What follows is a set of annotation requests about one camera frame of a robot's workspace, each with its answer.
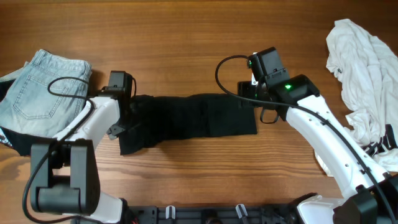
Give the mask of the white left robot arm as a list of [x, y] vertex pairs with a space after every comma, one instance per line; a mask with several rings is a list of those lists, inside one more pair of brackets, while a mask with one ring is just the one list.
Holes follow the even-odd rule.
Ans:
[[106, 132], [113, 136], [129, 116], [131, 91], [104, 88], [88, 99], [83, 111], [53, 139], [32, 145], [30, 177], [22, 196], [30, 210], [59, 215], [55, 223], [138, 223], [123, 198], [101, 191], [95, 149]]

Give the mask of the dark green polo shirt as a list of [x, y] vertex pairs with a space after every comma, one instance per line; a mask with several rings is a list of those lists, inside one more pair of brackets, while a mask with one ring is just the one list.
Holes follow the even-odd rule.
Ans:
[[127, 130], [119, 136], [122, 156], [167, 140], [257, 134], [254, 108], [226, 94], [138, 95], [130, 109]]

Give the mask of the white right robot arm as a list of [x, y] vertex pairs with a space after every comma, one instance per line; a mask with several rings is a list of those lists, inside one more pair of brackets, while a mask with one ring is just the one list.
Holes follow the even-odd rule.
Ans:
[[238, 95], [276, 111], [308, 141], [335, 178], [342, 197], [302, 200], [296, 206], [302, 223], [397, 223], [397, 176], [358, 146], [305, 75], [240, 82]]

